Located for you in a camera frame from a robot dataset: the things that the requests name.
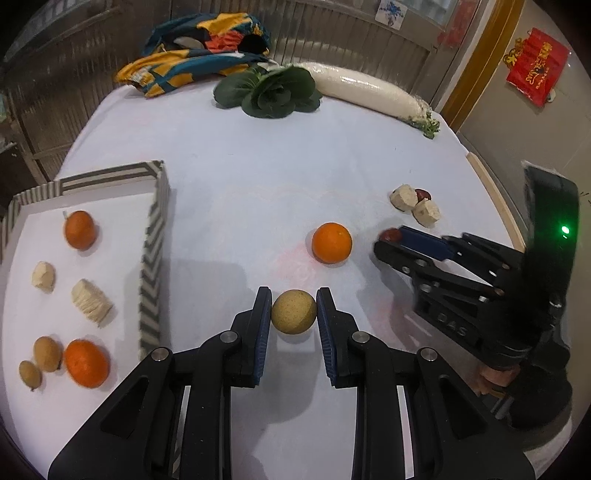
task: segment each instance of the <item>white table surface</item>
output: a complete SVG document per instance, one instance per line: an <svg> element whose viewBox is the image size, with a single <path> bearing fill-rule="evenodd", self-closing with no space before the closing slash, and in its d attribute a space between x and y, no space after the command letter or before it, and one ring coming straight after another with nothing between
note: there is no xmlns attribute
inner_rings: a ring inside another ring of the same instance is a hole
<svg viewBox="0 0 591 480"><path fill-rule="evenodd" d="M171 202L164 247L163 343L174 351L201 345L252 307L259 286L274 299L290 288L315 296L330 287L339 310L389 346L431 346L464 377L476 364L412 312L409 282L372 260L380 231L422 228L394 209L400 184L428 190L442 219L430 232L471 232L511 245L466 149L442 121L428 140L380 113L324 98L315 113L255 119L215 106L215 82L145 99L126 86L99 106L59 174L150 159L164 160ZM337 268L310 255L313 231L345 225L353 252ZM466 273L457 265L451 271ZM234 389L235 480L350 478L355 433L354 390L326 377L317 328L300 343L271 328L265 372L254 390ZM570 428L530 459L541 471Z"/></svg>

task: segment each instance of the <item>orange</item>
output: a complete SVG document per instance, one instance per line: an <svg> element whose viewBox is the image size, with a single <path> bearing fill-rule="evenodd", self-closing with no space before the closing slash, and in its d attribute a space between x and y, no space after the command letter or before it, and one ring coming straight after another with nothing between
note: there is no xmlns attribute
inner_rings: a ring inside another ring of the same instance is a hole
<svg viewBox="0 0 591 480"><path fill-rule="evenodd" d="M312 237L312 251L324 263L346 260L353 248L349 231L338 223L325 223L318 227Z"/></svg>
<svg viewBox="0 0 591 480"><path fill-rule="evenodd" d="M78 210L66 219L64 236L71 247L87 250L96 240L95 222L88 212Z"/></svg>
<svg viewBox="0 0 591 480"><path fill-rule="evenodd" d="M70 342L64 351L64 363L72 380L82 387L100 387L109 376L107 357L88 340Z"/></svg>

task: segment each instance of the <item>colorful cloth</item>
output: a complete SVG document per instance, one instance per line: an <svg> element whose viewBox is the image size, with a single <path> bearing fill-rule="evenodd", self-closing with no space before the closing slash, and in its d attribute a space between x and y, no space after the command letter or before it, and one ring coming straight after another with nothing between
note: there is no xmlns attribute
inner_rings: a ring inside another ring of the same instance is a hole
<svg viewBox="0 0 591 480"><path fill-rule="evenodd" d="M228 75L266 62L268 53L269 35L251 15L191 15L156 27L143 58L123 67L115 80L155 97L203 75Z"/></svg>

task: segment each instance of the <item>white radish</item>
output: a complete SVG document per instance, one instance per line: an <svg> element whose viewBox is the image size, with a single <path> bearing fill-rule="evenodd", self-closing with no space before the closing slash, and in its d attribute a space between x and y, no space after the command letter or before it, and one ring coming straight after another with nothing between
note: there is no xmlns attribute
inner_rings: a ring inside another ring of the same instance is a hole
<svg viewBox="0 0 591 480"><path fill-rule="evenodd" d="M296 66L310 72L316 89L329 97L364 106L393 116L433 138L439 131L439 121L431 118L427 102L413 97L392 83L379 80L354 70L321 63L304 62Z"/></svg>

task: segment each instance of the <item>blue floral sticker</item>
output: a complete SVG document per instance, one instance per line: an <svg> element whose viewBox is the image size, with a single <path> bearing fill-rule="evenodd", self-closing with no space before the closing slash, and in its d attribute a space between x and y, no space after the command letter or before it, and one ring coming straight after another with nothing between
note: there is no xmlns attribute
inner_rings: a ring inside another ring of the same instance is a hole
<svg viewBox="0 0 591 480"><path fill-rule="evenodd" d="M394 30L400 30L407 10L407 6L400 2L395 0L382 0L378 8L378 13L375 14L375 20L376 22L383 23Z"/></svg>

